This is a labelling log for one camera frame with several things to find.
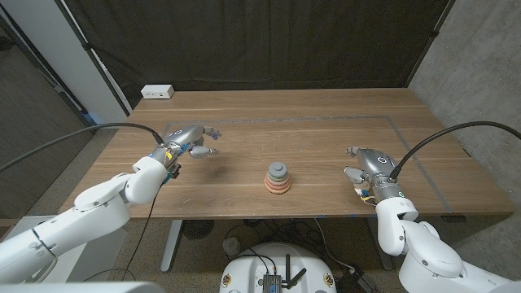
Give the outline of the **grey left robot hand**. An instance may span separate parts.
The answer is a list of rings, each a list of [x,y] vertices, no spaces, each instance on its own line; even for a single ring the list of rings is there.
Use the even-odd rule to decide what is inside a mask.
[[[204,158],[218,153],[216,149],[204,146],[204,135],[213,140],[221,136],[221,132],[209,126],[190,125],[171,133],[164,139],[150,157],[162,163],[166,168],[172,168],[177,158],[188,154],[194,159]]]

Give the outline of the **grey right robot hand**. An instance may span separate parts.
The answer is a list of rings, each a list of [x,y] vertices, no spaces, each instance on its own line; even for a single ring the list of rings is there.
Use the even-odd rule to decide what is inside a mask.
[[[396,167],[396,161],[391,156],[356,146],[349,147],[346,153],[359,163],[358,168],[346,166],[344,174],[353,183],[354,190],[363,202],[376,206],[385,199],[405,197],[400,185],[389,179]]]

